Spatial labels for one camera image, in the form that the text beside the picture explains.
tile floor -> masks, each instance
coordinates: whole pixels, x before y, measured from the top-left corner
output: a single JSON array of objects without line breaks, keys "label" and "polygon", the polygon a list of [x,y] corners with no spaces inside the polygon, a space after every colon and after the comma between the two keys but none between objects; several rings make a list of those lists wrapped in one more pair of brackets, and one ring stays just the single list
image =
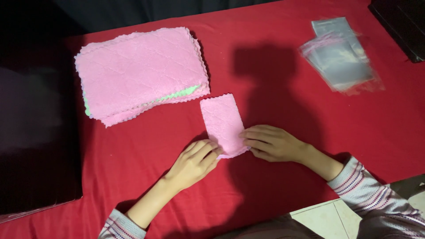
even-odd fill
[{"label": "tile floor", "polygon": [[[425,212],[425,192],[411,197],[409,202]],[[291,216],[325,239],[355,239],[361,220],[341,199],[291,212]]]}]

person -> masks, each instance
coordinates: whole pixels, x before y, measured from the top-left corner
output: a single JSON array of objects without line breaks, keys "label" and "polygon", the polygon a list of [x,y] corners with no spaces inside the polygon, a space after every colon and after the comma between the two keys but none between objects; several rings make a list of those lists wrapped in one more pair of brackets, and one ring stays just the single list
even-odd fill
[{"label": "person", "polygon": [[[257,158],[298,162],[324,178],[338,196],[359,216],[357,238],[425,238],[425,220],[406,199],[381,185],[354,157],[342,164],[283,129],[256,125],[240,135]],[[99,238],[142,239],[146,228],[162,207],[181,190],[213,170],[223,151],[210,140],[189,145],[162,177],[126,214],[113,210]],[[277,239],[322,238],[290,217],[261,223],[217,238]]]}]

sleeve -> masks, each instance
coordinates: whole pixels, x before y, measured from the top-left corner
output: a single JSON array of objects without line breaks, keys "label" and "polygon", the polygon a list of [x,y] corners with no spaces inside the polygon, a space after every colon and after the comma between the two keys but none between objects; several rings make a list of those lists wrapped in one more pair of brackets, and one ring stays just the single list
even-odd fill
[{"label": "sleeve", "polygon": [[425,220],[354,157],[328,185],[360,217],[357,238],[425,238]]},{"label": "sleeve", "polygon": [[144,239],[145,235],[146,231],[114,209],[106,219],[98,239]]}]

red tablecloth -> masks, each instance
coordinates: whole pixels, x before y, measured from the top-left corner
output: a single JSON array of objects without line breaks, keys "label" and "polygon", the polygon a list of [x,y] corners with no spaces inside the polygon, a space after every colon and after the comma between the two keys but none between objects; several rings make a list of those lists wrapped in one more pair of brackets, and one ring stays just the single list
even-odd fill
[{"label": "red tablecloth", "polygon": [[[188,27],[203,47],[215,97],[233,93],[245,127],[270,124],[335,154],[350,152],[379,179],[425,172],[425,63],[412,64],[367,9],[367,0],[284,0],[146,23],[70,39],[82,45],[134,31]],[[385,91],[331,92],[297,52],[311,21],[347,17]],[[1,238],[96,238],[111,210],[145,192],[194,139],[206,138],[199,101],[161,105],[105,128],[82,117],[81,200],[0,224]],[[82,101],[79,102],[82,113]],[[336,195],[295,163],[245,153],[222,160],[158,214],[147,237],[208,238]]]}]

folded cloth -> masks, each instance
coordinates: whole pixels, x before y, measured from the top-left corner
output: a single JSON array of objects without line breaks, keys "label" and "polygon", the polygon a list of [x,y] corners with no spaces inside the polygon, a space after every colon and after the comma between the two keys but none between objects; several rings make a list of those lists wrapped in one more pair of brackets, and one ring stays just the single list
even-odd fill
[{"label": "folded cloth", "polygon": [[156,105],[209,94],[200,49],[185,27],[89,43],[75,57],[86,114],[108,127]]},{"label": "folded cloth", "polygon": [[224,151],[219,159],[233,158],[249,149],[238,137],[245,128],[233,94],[201,100],[201,112],[208,137]]}]

